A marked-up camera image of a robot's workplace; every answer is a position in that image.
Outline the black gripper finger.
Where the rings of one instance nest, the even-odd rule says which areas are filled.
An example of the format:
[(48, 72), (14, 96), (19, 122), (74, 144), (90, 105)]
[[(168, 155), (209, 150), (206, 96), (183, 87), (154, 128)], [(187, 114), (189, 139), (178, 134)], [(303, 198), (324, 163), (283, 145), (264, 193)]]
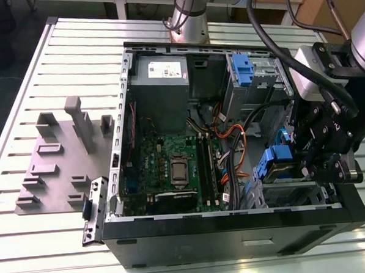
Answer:
[(332, 153), (311, 162), (304, 162), (303, 168), (308, 171), (311, 180), (318, 183), (345, 183), (344, 168), (339, 153)]
[(315, 154), (333, 153), (330, 147), (332, 132), (325, 117), (322, 105), (293, 105), (293, 145), (296, 155), (303, 155), (311, 150), (314, 150)]

